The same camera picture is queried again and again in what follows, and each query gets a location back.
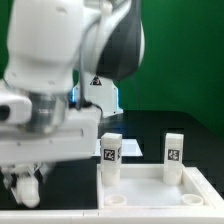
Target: black cable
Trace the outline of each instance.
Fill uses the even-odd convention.
[[[140,94],[139,94],[138,86],[137,86],[137,84],[136,84],[135,76],[132,76],[132,77],[131,77],[131,80],[132,80],[132,85],[133,85],[134,90],[135,90],[135,95],[136,95],[136,97],[137,97],[138,108],[141,109]]]
[[[116,11],[118,9],[120,9],[124,3],[126,3],[128,0],[124,0],[122,1],[120,4],[118,4],[117,6],[115,6],[113,8],[113,11]],[[85,43],[86,43],[86,39],[87,39],[87,36],[88,36],[88,33],[89,31],[91,30],[91,28],[93,26],[95,26],[96,24],[100,23],[100,20],[101,20],[101,16],[99,16],[96,20],[94,20],[89,26],[88,28],[84,31],[84,34],[83,34],[83,41],[81,42],[81,45],[80,45],[80,57],[79,57],[79,83],[80,83],[80,98],[79,100],[77,101],[76,103],[76,109],[77,110],[81,110],[82,107],[85,106],[85,104],[88,104],[88,102],[86,101],[85,99],[85,90],[84,90],[84,46],[85,46]],[[102,108],[100,106],[98,106],[97,104],[93,104],[93,106],[96,106],[97,108],[101,109]]]
[[[98,109],[100,109],[100,112],[101,112],[101,115],[100,115],[100,120],[103,119],[103,109],[98,105],[98,104],[95,104],[95,103],[92,103],[90,101],[84,101],[83,102],[83,105],[82,105],[82,108],[90,108],[90,107],[96,107]],[[69,103],[69,109],[76,109],[77,108],[77,103],[76,102],[70,102]]]

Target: round hole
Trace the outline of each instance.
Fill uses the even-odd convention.
[[[203,205],[203,198],[195,195],[195,194],[184,194],[181,197],[181,203],[183,205],[190,205],[190,206],[199,206]]]
[[[107,206],[124,206],[127,205],[127,199],[123,195],[109,195],[105,198]]]

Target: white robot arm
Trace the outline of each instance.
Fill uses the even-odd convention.
[[[86,101],[81,86],[78,107],[69,109],[73,70],[81,79],[99,71],[110,79],[121,78],[121,73],[107,76],[102,55],[133,2],[14,0],[9,62],[0,86],[0,165],[5,186],[18,203],[39,203],[33,177],[43,162],[90,158],[95,151],[100,110],[92,104],[82,109]],[[24,184],[31,187],[30,196]]]

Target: black table surface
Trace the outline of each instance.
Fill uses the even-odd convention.
[[[157,164],[164,161],[166,133],[184,134],[183,164],[197,167],[224,197],[224,139],[219,138],[193,117],[182,112],[125,111],[104,119],[99,138],[106,132],[137,139],[143,157],[123,157],[123,163]],[[40,185],[37,210],[96,209],[96,165],[99,158],[61,162]],[[24,210],[0,182],[0,209]]]

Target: green background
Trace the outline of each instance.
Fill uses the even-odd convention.
[[[11,4],[0,0],[0,75]],[[120,106],[186,112],[224,138],[224,0],[142,0],[142,20],[144,61],[118,83]]]

